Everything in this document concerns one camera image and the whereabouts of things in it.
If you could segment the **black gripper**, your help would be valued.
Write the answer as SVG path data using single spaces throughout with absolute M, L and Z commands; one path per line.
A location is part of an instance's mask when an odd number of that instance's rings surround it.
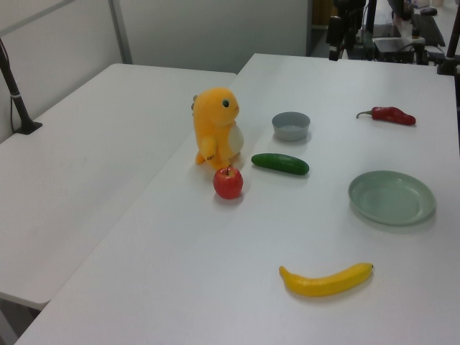
M 329 60 L 338 60 L 340 58 L 341 49 L 339 47 L 342 41 L 342 18 L 332 16 L 329 19 L 326 42 L 329 46 Z

